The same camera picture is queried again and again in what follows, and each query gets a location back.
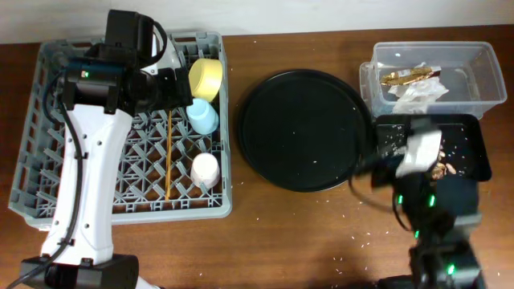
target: dish rack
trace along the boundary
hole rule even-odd
[[[168,33],[179,58],[188,68],[200,58],[219,59],[223,81],[213,107],[220,127],[210,135],[199,135],[190,126],[184,108],[171,112],[171,196],[165,200],[168,113],[160,110],[133,118],[121,154],[112,224],[171,222],[224,218],[232,209],[230,146],[228,130],[228,82],[222,36],[215,32]],[[64,126],[52,124],[43,115],[43,90],[71,57],[84,52],[102,38],[59,40],[39,49],[34,83],[23,128],[22,142],[9,209],[23,216],[29,226],[49,230],[57,204],[59,175],[63,163]],[[56,108],[56,102],[49,103]],[[51,110],[51,114],[62,116]],[[212,189],[199,189],[189,178],[193,158],[212,153],[221,165],[220,182]]]

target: transparent plastic container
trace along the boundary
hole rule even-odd
[[[361,65],[361,94],[374,116],[393,113],[397,97],[380,78],[426,63],[440,66],[440,82],[449,90],[433,103],[409,103],[413,111],[466,113],[481,118],[507,100],[504,78],[491,44],[485,42],[377,43],[371,62]]]

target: yellow cup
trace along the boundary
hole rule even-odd
[[[190,70],[191,94],[211,102],[222,85],[223,66],[217,59],[199,59]]]

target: green light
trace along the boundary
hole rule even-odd
[[[430,196],[430,203],[428,203],[428,206],[429,207],[433,207],[434,205],[435,205],[435,196],[431,195]]]
[[[448,269],[447,269],[447,273],[449,275],[453,275],[455,273],[455,265],[454,264],[451,264]]]

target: wooden table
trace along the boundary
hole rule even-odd
[[[342,287],[409,274],[412,234],[392,215],[359,204],[346,185],[292,193],[262,179],[243,159],[234,122],[249,91],[291,68],[333,74],[359,90],[358,69],[380,41],[478,40],[492,44],[511,99],[480,121],[493,178],[480,186],[483,222],[472,235],[490,288],[514,284],[514,26],[349,31],[225,37],[229,59],[234,209],[224,219],[115,226],[115,252],[136,254],[141,275],[168,288]],[[8,210],[38,44],[0,46],[0,286],[46,233]]]

